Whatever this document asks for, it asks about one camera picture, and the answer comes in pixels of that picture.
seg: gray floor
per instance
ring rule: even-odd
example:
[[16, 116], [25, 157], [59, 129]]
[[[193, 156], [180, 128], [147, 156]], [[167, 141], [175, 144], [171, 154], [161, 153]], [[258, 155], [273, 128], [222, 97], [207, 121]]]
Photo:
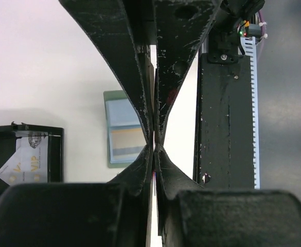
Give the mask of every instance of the gray floor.
[[301, 199], [301, 1], [266, 0], [258, 63], [260, 181]]

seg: metal screw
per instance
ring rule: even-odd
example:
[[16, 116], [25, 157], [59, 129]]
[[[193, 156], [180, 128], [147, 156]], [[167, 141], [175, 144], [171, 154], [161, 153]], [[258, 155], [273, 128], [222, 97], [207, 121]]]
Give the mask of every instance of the metal screw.
[[221, 58], [221, 60], [226, 60], [227, 59], [227, 55], [226, 54], [222, 54], [220, 58]]

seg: round hole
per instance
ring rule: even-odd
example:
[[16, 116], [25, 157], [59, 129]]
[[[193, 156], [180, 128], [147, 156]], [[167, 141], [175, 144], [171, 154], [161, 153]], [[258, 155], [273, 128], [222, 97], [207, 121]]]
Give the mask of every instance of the round hole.
[[173, 65], [173, 70], [178, 76], [183, 76], [188, 69], [188, 63], [185, 61], [177, 61]]
[[195, 6], [187, 5], [176, 9], [174, 15], [181, 20], [190, 20], [198, 13], [198, 9]]

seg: white perforated strip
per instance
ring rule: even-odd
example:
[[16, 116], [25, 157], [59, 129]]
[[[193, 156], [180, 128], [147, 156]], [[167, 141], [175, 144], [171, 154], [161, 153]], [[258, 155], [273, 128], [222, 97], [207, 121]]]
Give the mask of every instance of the white perforated strip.
[[255, 38], [241, 38], [245, 54], [251, 60], [252, 111], [253, 111], [253, 165], [255, 188], [260, 188], [259, 160], [259, 121], [258, 121], [258, 79], [257, 79], [257, 49]]

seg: open black box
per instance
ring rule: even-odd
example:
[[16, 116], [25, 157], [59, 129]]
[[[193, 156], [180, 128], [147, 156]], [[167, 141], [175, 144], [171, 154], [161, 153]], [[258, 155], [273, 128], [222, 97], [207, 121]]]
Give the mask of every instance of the open black box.
[[[63, 181], [63, 142], [62, 128], [12, 123], [0, 126], [0, 168], [15, 153], [16, 140], [21, 137], [48, 136], [47, 181]], [[0, 179], [0, 195], [9, 185]]]

